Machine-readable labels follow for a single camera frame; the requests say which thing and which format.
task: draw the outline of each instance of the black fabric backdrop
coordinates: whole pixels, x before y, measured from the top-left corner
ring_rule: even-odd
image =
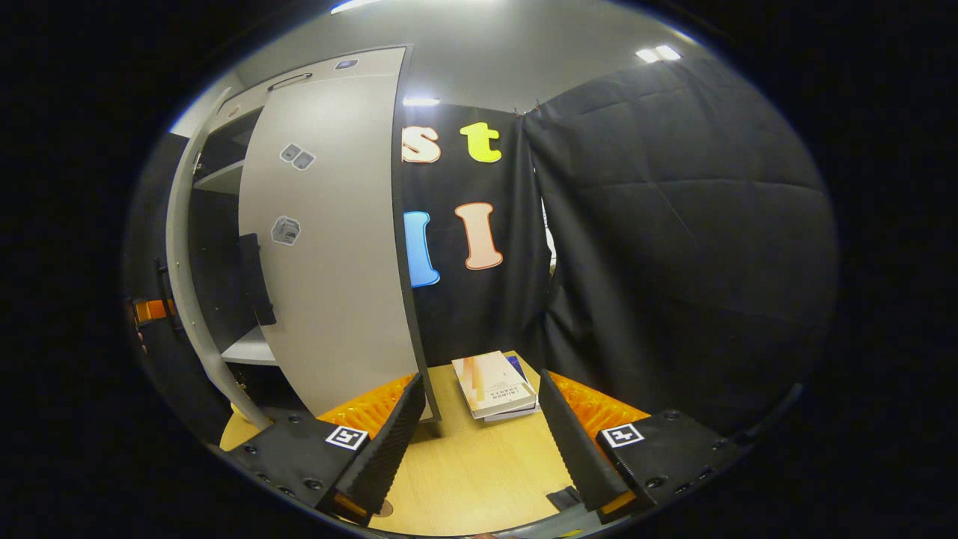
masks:
[[[515,349],[532,366],[541,361],[524,343],[545,308],[549,247],[528,149],[519,145],[516,117],[471,106],[408,106],[404,127],[430,127],[439,134],[440,158],[402,163],[404,211],[429,214],[426,243],[438,283],[413,289],[422,349],[430,366],[491,350]],[[499,131],[490,141],[502,152],[494,163],[469,156],[459,129],[486,122]],[[466,229],[455,209],[471,202],[494,208],[490,228],[500,265],[472,270]]]
[[[711,60],[657,62],[521,127],[558,258],[549,369],[726,434],[810,371],[836,292],[832,210],[752,86]]]

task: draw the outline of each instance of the book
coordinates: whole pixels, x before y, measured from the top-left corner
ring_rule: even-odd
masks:
[[[518,372],[519,375],[522,376],[522,379],[525,380],[525,381],[528,383],[528,382],[529,382],[529,379],[526,378],[526,373],[522,371],[522,364],[519,363],[519,358],[518,358],[518,356],[510,355],[510,356],[506,356],[506,359],[509,360],[509,363],[513,366],[513,368],[515,368],[516,372]],[[530,413],[536,413],[536,412],[539,411],[539,410],[542,410],[542,408],[539,406],[539,403],[538,403],[538,395],[536,395],[536,402],[535,402],[534,404],[532,404],[532,405],[525,406],[525,407],[522,407],[522,408],[517,408],[517,409],[514,409],[514,410],[502,411],[502,412],[496,413],[496,414],[494,414],[494,415],[487,415],[487,416],[484,417],[483,419],[484,419],[487,423],[489,423],[489,422],[491,422],[491,421],[500,421],[500,420],[502,420],[502,419],[512,419],[512,418],[514,418],[514,417],[522,417],[523,415],[529,415]]]
[[[529,382],[502,352],[452,360],[452,368],[474,419],[524,408],[536,401]]]

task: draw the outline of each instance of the wooden tabletop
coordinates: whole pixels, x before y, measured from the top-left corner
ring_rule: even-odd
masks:
[[[538,391],[538,373],[519,360]],[[475,420],[451,364],[430,367],[429,378],[443,420],[420,424],[386,496],[393,512],[373,517],[369,527],[472,535],[558,513],[545,496],[572,480],[542,412],[492,423]],[[234,412],[219,445],[229,451],[257,432]]]

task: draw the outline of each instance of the cabinet handle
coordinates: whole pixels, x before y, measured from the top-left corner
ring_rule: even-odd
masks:
[[[276,86],[279,86],[279,85],[282,84],[283,82],[289,82],[289,81],[292,81],[293,79],[299,79],[300,77],[303,77],[304,79],[308,79],[309,77],[312,77],[312,73],[300,73],[299,75],[293,75],[292,77],[290,77],[290,78],[288,78],[288,79],[283,79],[283,80],[281,80],[281,81],[279,81],[279,82],[274,82],[274,83],[270,84],[268,88],[266,88],[266,91],[267,91],[267,92],[271,92],[271,91],[273,91],[274,89],[276,89]]]

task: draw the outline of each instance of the cabinet shelf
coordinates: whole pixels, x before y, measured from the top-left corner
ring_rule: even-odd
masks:
[[[250,365],[277,365],[273,352],[266,343],[260,326],[254,327],[246,335],[234,342],[221,354],[228,363],[245,363]]]
[[[216,191],[217,193],[226,193],[227,195],[238,195],[240,193],[240,176],[242,175],[243,161],[244,159],[209,174],[195,183],[193,187],[195,189],[202,189],[203,191]]]

